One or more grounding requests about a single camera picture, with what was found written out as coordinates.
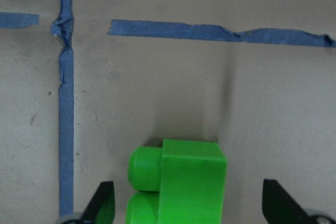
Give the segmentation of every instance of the green block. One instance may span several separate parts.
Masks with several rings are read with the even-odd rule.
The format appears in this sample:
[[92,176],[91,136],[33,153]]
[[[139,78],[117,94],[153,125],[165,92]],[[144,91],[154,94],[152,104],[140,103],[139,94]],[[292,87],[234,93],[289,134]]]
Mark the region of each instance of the green block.
[[226,158],[217,143],[164,140],[130,157],[126,224],[220,224]]

